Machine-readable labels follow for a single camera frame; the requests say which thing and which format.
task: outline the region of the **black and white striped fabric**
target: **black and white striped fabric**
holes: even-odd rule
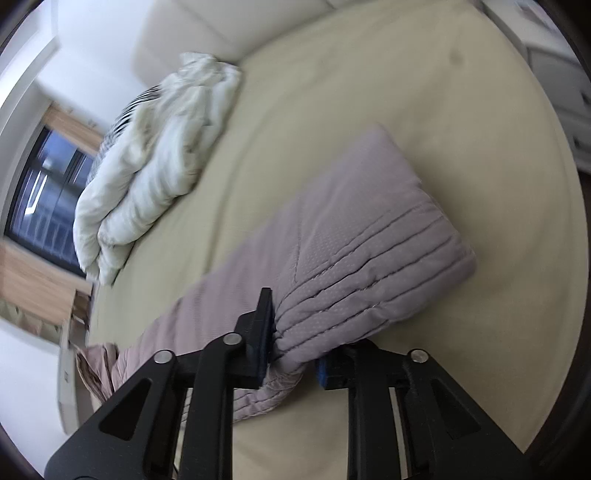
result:
[[[86,180],[87,185],[96,177],[96,173],[99,171],[99,167],[103,163],[106,153],[113,145],[115,145],[117,139],[121,136],[127,125],[129,125],[129,122],[131,122],[137,106],[141,103],[160,98],[160,94],[160,85],[156,85],[155,87],[152,87],[149,90],[146,90],[144,93],[138,95],[128,106],[123,109],[113,125],[111,125],[111,128],[109,128],[109,131],[103,139],[103,143],[100,144],[99,152],[92,163],[90,173],[88,174],[88,179]]]

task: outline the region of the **beige bed sheet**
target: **beige bed sheet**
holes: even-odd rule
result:
[[[289,34],[242,63],[228,129],[195,190],[101,288],[92,342],[130,345],[369,124],[391,133],[477,274],[378,335],[424,348],[521,448],[560,391],[586,295],[586,223],[556,115],[527,65],[462,0],[382,0]],[[307,378],[235,427],[241,478],[344,478],[346,394]]]

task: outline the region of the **crumpled white duvet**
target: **crumpled white duvet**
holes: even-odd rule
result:
[[[195,185],[234,103],[237,67],[207,54],[181,59],[161,97],[137,107],[76,206],[80,267],[102,285],[115,281],[134,242]]]

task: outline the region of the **white drawer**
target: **white drawer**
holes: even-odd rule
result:
[[[537,50],[530,63],[554,106],[591,119],[591,82],[581,66]]]
[[[562,112],[558,118],[577,163],[591,165],[591,122]]]

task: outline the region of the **pink blanket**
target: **pink blanket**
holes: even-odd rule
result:
[[[271,287],[273,362],[260,390],[235,392],[234,418],[243,419],[274,408],[309,361],[411,317],[475,268],[472,250],[375,126],[114,363],[112,345],[93,346],[79,354],[79,370],[108,398],[158,350],[181,355],[232,331]]]

